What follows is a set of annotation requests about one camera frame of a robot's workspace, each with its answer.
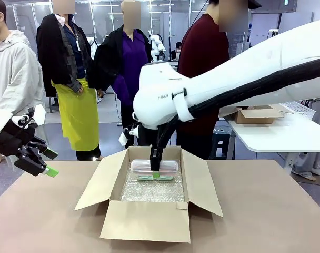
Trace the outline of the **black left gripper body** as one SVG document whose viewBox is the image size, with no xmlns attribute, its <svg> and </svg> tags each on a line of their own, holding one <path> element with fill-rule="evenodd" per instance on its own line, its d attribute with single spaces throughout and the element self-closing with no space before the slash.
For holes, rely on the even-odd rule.
<svg viewBox="0 0 320 253">
<path fill-rule="evenodd" d="M 19 127 L 14 123 L 7 123 L 0 132 L 0 154 L 8 157 L 35 157 L 46 151 L 46 141 L 35 135 L 38 128 L 36 123 Z"/>
</svg>

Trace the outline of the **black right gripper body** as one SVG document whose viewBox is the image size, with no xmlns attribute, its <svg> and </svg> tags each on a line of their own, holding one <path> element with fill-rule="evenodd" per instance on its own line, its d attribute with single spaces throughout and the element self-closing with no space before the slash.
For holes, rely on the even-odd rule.
<svg viewBox="0 0 320 253">
<path fill-rule="evenodd" d="M 150 158 L 162 158 L 163 148 L 157 145 L 151 145 Z"/>
</svg>

